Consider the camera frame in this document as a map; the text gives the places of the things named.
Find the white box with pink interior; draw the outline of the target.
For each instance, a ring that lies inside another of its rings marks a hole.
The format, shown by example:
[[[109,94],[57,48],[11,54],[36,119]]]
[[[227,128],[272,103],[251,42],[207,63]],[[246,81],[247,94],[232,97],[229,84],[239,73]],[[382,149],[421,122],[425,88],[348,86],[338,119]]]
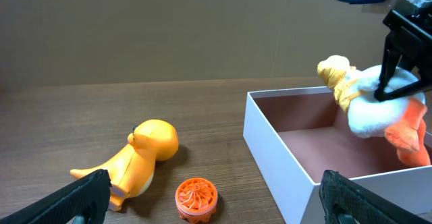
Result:
[[[431,211],[431,168],[407,167],[383,137],[359,138],[324,87],[247,94],[243,137],[286,223],[323,223],[326,170],[414,214]]]

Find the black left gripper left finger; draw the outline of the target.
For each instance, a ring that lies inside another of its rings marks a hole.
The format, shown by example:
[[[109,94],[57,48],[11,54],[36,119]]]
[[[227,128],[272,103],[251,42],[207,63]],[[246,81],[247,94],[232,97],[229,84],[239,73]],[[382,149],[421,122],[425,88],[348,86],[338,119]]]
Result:
[[[97,169],[37,202],[2,218],[1,224],[102,224],[109,207],[109,172]]]

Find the orange dinosaur toy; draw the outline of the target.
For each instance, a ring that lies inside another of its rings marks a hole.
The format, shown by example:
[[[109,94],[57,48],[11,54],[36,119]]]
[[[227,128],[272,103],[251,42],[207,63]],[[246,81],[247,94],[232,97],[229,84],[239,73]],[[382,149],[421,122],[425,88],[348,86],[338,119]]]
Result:
[[[157,161],[171,159],[179,149],[176,129],[168,122],[150,119],[136,126],[128,143],[108,161],[89,169],[72,169],[80,179],[97,169],[109,172],[111,193],[109,210],[120,211],[123,202],[145,192],[154,177]]]

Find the white plush duck toy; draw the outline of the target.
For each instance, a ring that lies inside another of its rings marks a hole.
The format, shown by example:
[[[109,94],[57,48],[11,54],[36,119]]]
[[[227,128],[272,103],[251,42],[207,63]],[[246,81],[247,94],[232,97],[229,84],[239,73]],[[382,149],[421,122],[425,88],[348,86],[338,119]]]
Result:
[[[384,137],[395,147],[398,159],[409,167],[431,164],[425,145],[425,93],[380,102],[374,93],[379,87],[381,66],[359,70],[341,55],[320,61],[317,74],[346,113],[354,135]]]

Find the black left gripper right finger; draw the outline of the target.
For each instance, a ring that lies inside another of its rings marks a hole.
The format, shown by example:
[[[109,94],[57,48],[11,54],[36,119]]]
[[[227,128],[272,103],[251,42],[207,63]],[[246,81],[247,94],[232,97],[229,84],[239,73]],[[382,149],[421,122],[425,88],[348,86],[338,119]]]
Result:
[[[431,224],[337,171],[323,172],[319,198],[325,224]]]

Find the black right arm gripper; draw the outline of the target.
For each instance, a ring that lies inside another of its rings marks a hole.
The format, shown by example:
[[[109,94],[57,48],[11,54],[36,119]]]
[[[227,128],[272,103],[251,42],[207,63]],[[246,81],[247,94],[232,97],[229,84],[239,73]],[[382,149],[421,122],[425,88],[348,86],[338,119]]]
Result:
[[[407,16],[391,9],[383,24],[390,29],[390,33],[385,37],[375,99],[383,102],[430,91],[431,81],[426,80],[419,80],[392,92],[385,92],[385,87],[394,75],[401,56],[408,61],[409,70],[417,67],[420,72],[431,71],[431,9],[420,9]]]

